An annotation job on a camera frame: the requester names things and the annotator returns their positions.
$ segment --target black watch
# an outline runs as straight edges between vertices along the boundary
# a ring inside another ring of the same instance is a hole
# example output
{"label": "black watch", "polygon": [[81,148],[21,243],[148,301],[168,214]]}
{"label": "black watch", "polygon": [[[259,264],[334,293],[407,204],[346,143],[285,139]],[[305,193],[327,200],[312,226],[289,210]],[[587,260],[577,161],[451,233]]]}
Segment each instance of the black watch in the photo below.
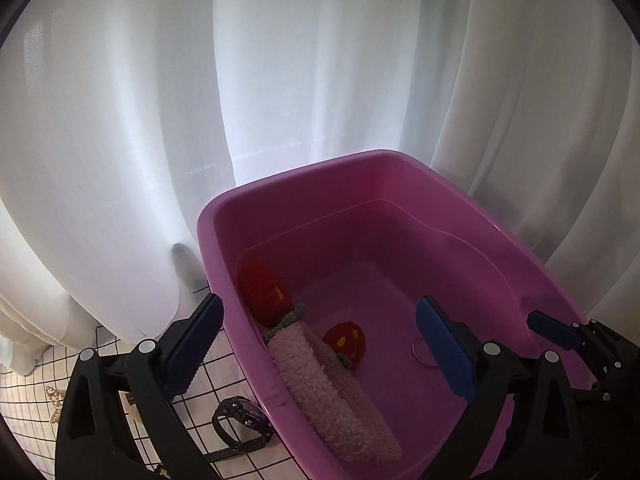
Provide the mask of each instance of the black watch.
{"label": "black watch", "polygon": [[[226,418],[234,418],[240,424],[260,433],[259,437],[252,438],[246,442],[238,442],[234,437],[229,435],[220,424],[221,420]],[[211,417],[214,430],[228,447],[205,455],[209,462],[216,462],[231,458],[233,456],[242,455],[257,449],[263,448],[273,436],[274,429],[267,415],[261,410],[260,406],[251,402],[249,399],[241,396],[229,397],[220,401],[216,411]]]}

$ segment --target fuzzy pink towel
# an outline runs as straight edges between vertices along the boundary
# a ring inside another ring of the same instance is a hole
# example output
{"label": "fuzzy pink towel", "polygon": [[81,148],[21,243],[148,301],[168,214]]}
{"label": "fuzzy pink towel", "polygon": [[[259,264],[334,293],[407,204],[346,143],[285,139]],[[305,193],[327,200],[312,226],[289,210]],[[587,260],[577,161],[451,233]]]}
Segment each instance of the fuzzy pink towel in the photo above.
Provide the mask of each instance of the fuzzy pink towel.
{"label": "fuzzy pink towel", "polygon": [[306,323],[280,330],[268,348],[291,396],[337,457],[349,462],[400,460],[402,450],[382,414]]}

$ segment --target white curtain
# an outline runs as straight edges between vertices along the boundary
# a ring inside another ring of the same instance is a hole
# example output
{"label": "white curtain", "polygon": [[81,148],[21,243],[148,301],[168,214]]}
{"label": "white curtain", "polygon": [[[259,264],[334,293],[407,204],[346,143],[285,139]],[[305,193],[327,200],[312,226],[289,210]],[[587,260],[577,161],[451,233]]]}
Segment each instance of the white curtain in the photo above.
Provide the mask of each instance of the white curtain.
{"label": "white curtain", "polygon": [[32,0],[0,50],[6,315],[158,336],[211,198],[390,148],[640,342],[639,63],[610,0]]}

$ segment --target pink tub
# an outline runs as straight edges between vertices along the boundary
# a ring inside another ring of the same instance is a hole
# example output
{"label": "pink tub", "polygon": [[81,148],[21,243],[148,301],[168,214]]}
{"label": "pink tub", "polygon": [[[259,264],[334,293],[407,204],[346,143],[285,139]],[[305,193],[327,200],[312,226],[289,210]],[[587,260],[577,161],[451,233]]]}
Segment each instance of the pink tub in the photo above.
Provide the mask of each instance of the pink tub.
{"label": "pink tub", "polygon": [[[212,200],[198,220],[210,287],[225,303],[225,329],[260,403],[305,472],[315,480],[415,480],[455,426],[465,402],[438,370],[412,355],[415,305],[434,296],[480,340],[521,355],[553,345],[531,333],[539,309],[585,322],[545,267],[471,199],[409,156],[374,151],[287,171]],[[320,336],[352,320],[367,351],[357,370],[364,390],[396,434],[401,462],[343,463],[306,421],[276,373],[258,327],[236,289],[238,271],[262,260]],[[570,381],[591,377],[575,353],[554,348]],[[477,472],[490,468],[510,410]]]}

